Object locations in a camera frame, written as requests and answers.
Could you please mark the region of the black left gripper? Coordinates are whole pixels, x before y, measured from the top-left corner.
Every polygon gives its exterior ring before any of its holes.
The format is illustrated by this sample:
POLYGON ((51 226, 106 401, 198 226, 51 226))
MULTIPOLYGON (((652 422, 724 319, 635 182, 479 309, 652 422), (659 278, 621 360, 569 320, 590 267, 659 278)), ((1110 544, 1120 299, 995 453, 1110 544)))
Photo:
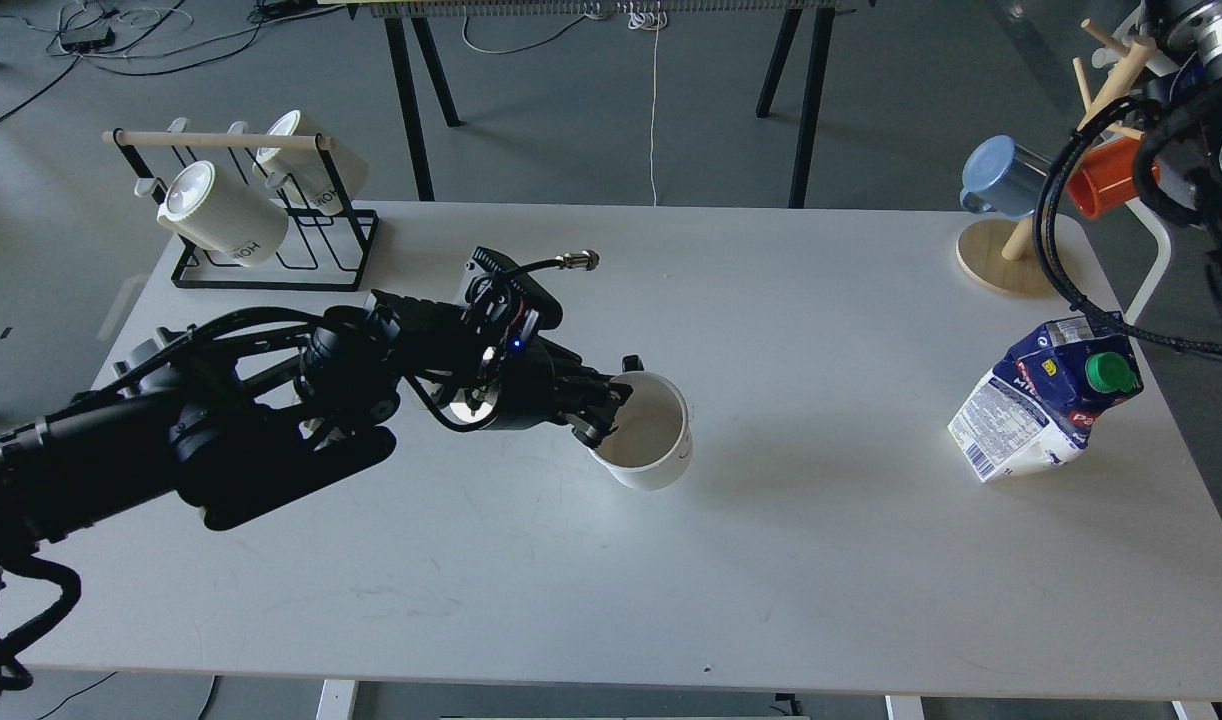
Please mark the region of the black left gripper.
POLYGON ((639 354, 621 359, 613 378, 543 332, 565 310, 533 277, 541 270, 598 268, 596 251, 561 252, 514 263, 503 252, 473 251, 455 299, 402 301, 402 377, 444 427, 461 433, 523 430, 541 423, 569 427, 584 447, 617 432, 639 354))

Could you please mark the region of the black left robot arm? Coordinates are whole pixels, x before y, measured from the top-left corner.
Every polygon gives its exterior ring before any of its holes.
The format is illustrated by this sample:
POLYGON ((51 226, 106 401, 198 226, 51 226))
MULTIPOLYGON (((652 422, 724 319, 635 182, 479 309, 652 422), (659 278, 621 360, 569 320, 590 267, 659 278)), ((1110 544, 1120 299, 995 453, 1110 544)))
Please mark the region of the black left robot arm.
POLYGON ((175 493, 229 531, 396 447, 386 427, 411 388, 457 433, 569 427, 585 447, 620 430, 631 386, 543 337, 562 318, 541 270, 598 268, 576 251, 518 264, 478 247, 452 302, 375 290, 319 314, 242 307, 158 329, 108 386, 0 436, 0 696, 81 597, 79 575, 39 556, 101 520, 175 493))

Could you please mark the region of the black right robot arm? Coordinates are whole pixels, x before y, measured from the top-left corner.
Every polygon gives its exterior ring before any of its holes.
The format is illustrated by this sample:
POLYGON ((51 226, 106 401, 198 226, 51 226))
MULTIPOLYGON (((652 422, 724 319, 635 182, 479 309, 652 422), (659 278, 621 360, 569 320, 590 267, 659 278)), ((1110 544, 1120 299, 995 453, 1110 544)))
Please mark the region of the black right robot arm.
POLYGON ((1160 222, 1202 229, 1213 238, 1205 277, 1222 314, 1222 1, 1143 1, 1125 38, 1103 35, 1090 20, 1081 26, 1117 55, 1117 64, 1051 161, 1039 192, 1030 222, 1039 269, 1073 313, 1178 354, 1222 363, 1222 343, 1110 318, 1069 277, 1055 240, 1056 209, 1069 178, 1094 141, 1114 123, 1127 123, 1143 134, 1127 167, 1136 199, 1160 222))

